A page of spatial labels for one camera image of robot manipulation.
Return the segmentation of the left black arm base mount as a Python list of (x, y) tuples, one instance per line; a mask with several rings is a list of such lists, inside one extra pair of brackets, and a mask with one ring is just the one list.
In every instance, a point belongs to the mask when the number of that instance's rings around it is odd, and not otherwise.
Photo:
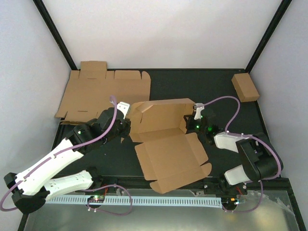
[(102, 180), (95, 180), (89, 188), (85, 190), (77, 190), (76, 193), (105, 193), (105, 190), (109, 190), (109, 188), (113, 188), (113, 185), (118, 183), (118, 178), (116, 177), (106, 177)]

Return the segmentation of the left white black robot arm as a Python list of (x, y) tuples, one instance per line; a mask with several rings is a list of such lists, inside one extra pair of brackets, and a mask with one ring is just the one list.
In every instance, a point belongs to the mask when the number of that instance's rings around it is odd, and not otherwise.
[(56, 178), (55, 175), (114, 138), (127, 136), (130, 132), (130, 120), (126, 118), (129, 108), (129, 105), (119, 103), (104, 110), (98, 118), (76, 125), (49, 154), (33, 166), (18, 174), (8, 173), (4, 181), (9, 190), (0, 202), (3, 204), (11, 195), (15, 206), (2, 206), (1, 211), (18, 209), (23, 214), (30, 214), (59, 195), (74, 191), (98, 192), (109, 188), (103, 185), (103, 179), (95, 167), (66, 177)]

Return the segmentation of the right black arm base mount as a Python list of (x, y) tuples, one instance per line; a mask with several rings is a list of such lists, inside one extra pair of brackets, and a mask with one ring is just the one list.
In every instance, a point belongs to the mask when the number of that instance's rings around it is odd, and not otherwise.
[(243, 189), (244, 183), (230, 185), (225, 178), (205, 178), (203, 179), (203, 185), (207, 194), (236, 195), (239, 193), (237, 188), (245, 193), (245, 189)]

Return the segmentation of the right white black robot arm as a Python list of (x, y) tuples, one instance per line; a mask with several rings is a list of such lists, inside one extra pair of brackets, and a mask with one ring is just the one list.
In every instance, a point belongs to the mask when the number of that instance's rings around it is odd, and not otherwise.
[(219, 181), (222, 193), (231, 193), (240, 183), (280, 176), (283, 162), (264, 133), (246, 135), (224, 131), (216, 124), (214, 114), (202, 114), (200, 109), (183, 118), (187, 131), (197, 133), (200, 141), (239, 155), (240, 165), (225, 171)]

